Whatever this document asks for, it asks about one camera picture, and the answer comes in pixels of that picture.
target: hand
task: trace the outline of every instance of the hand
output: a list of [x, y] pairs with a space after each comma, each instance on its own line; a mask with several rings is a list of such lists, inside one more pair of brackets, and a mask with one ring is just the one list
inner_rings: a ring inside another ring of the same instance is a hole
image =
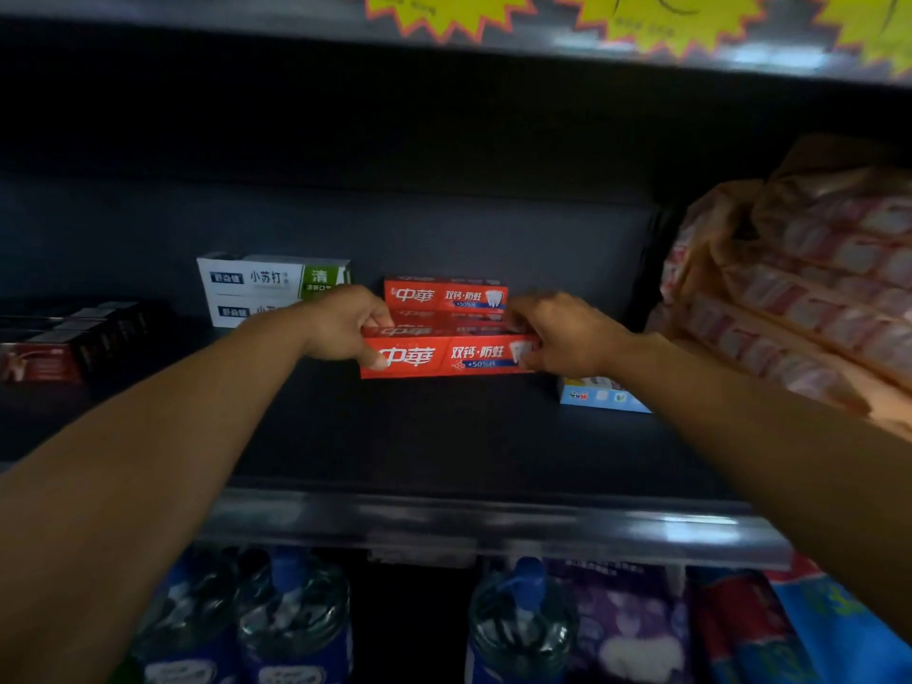
[[620, 323], [567, 293], [522, 295], [510, 299], [506, 321], [517, 330], [529, 326], [541, 347], [521, 366], [561, 377], [613, 377], [612, 365], [623, 359], [636, 338]]
[[386, 357], [361, 337], [362, 326], [395, 326], [381, 298], [362, 285], [337, 285], [316, 300], [294, 304], [278, 312], [304, 318], [304, 355], [320, 360], [354, 357], [363, 367], [386, 369]]

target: plastic water bottle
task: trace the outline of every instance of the plastic water bottle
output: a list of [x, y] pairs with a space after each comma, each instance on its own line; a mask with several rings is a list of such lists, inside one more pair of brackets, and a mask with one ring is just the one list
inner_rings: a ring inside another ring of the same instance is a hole
[[275, 547], [238, 591], [238, 639], [254, 684], [340, 684], [351, 674], [350, 590], [337, 566]]
[[171, 568], [140, 623], [131, 654], [150, 684], [241, 684], [231, 570], [188, 552]]
[[469, 606], [465, 684], [553, 684], [564, 680], [579, 616], [541, 560], [523, 557], [491, 574]]

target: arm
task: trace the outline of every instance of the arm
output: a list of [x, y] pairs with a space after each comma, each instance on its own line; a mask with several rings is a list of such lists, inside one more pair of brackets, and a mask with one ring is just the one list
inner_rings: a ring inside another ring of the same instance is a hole
[[912, 445], [864, 420], [628, 332], [566, 294], [509, 309], [542, 348], [531, 369], [616, 379], [759, 512], [912, 640]]
[[103, 680], [302, 356], [357, 357], [380, 298], [342, 286], [259, 314], [65, 427], [0, 476], [0, 671]]

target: zhonghua toothpaste box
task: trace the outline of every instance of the zhonghua toothpaste box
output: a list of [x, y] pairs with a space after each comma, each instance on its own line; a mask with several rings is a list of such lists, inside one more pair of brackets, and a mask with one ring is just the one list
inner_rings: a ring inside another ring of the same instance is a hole
[[383, 283], [389, 309], [494, 314], [507, 306], [507, 287], [479, 278], [387, 276]]
[[343, 259], [213, 252], [196, 261], [213, 326], [231, 328], [252, 314], [351, 283], [351, 265]]
[[519, 373], [522, 357], [538, 345], [537, 336], [510, 331], [498, 315], [404, 310], [392, 317], [393, 328], [362, 329], [390, 364], [362, 367], [363, 379]]
[[586, 379], [562, 377], [558, 380], [557, 390], [561, 403], [568, 406], [631, 410], [637, 413], [651, 412], [649, 408], [639, 402], [637, 397], [629, 391], [625, 391], [617, 381], [604, 377]]

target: price tag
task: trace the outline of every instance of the price tag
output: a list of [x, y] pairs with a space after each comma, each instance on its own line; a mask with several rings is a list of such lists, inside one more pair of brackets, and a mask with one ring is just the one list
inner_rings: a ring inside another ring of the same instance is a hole
[[744, 36], [760, 19], [759, 0], [557, 0], [579, 7], [577, 28], [600, 28], [606, 41], [632, 40], [641, 53], [662, 48], [675, 57], [693, 47], [713, 52], [719, 38]]
[[369, 19], [391, 15], [402, 36], [423, 26], [438, 43], [456, 29], [481, 43], [485, 24], [512, 32], [513, 12], [535, 13], [529, 0], [364, 0], [364, 7]]
[[839, 26], [839, 45], [861, 49], [865, 63], [889, 61], [912, 69], [912, 0], [820, 0], [817, 23]]

